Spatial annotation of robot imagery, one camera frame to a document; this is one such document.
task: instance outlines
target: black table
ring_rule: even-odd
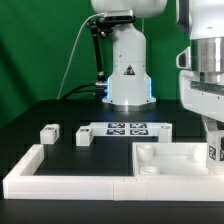
[[[31,145],[40,143],[40,130],[46,124],[59,124],[61,137],[54,146],[45,147],[47,159],[35,175],[132,176],[131,143],[156,141],[97,137],[90,147],[76,147],[76,131],[90,122],[169,122],[174,142],[205,142],[201,116],[184,110],[179,101],[159,101],[144,112],[115,112],[91,100],[47,100],[0,131],[1,180]],[[4,200],[2,185],[0,192],[1,224],[224,223],[222,202]]]

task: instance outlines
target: small white block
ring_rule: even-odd
[[[53,145],[59,138],[59,125],[48,124],[40,132],[41,144]]]
[[[159,142],[170,143],[172,142],[172,125],[163,124],[159,129]]]
[[[76,132],[76,146],[90,146],[93,140],[93,130],[90,126],[81,126]]]

